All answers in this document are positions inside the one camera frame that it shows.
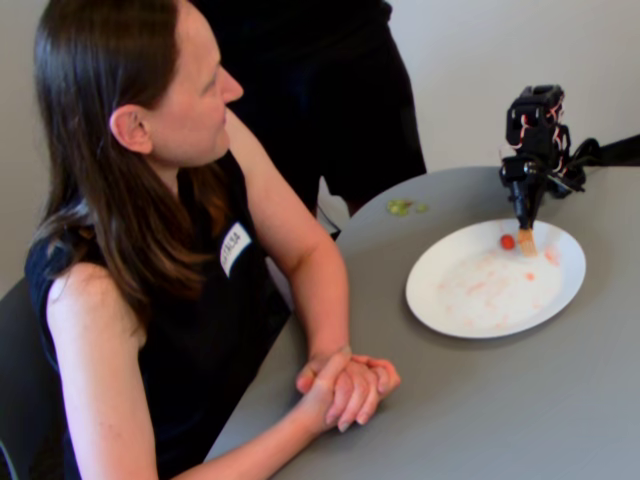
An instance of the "wrist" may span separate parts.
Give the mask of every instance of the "wrist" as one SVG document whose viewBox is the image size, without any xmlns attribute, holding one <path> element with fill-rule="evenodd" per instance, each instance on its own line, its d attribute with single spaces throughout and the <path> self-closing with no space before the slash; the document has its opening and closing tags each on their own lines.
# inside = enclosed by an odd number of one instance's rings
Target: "wrist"
<svg viewBox="0 0 640 480">
<path fill-rule="evenodd" d="M 309 346 L 309 360 L 316 358 L 329 358 L 332 355 L 338 353 L 345 347 L 349 347 L 349 341 L 341 342 L 329 342 L 329 343 L 316 343 Z"/>
<path fill-rule="evenodd" d="M 319 429 L 317 425 L 314 425 L 313 419 L 305 413 L 300 404 L 294 407 L 282 422 L 305 445 L 311 443 L 323 432 L 323 429 Z"/>
</svg>

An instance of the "chair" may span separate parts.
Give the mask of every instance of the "chair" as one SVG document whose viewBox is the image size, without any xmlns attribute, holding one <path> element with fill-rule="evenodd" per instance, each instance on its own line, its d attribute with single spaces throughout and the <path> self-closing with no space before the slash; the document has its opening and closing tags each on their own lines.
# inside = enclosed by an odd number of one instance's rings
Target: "chair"
<svg viewBox="0 0 640 480">
<path fill-rule="evenodd" d="M 62 411 L 59 380 L 46 360 L 23 279 L 0 300 L 0 448 L 13 480 L 29 478 Z"/>
</svg>

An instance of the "name tag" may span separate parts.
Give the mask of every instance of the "name tag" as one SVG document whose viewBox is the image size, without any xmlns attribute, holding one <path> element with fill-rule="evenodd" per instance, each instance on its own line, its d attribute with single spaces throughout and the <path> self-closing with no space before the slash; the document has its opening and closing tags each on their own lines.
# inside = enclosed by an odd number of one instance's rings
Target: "name tag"
<svg viewBox="0 0 640 480">
<path fill-rule="evenodd" d="M 236 223 L 224 237 L 222 250 L 220 250 L 220 265 L 227 277 L 231 275 L 233 264 L 249 245 L 251 245 L 251 237 L 240 223 Z"/>
</svg>

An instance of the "white plate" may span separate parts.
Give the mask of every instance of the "white plate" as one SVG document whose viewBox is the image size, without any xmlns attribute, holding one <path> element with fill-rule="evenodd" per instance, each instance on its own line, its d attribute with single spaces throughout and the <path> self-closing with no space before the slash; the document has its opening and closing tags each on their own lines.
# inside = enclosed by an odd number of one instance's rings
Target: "white plate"
<svg viewBox="0 0 640 480">
<path fill-rule="evenodd" d="M 578 242 L 564 230 L 535 223 L 539 254 L 507 251 L 500 238 L 516 238 L 515 219 L 458 230 L 427 250 L 407 281 L 413 313 L 434 330 L 463 338 L 494 338 L 535 327 L 575 297 L 586 273 Z"/>
</svg>

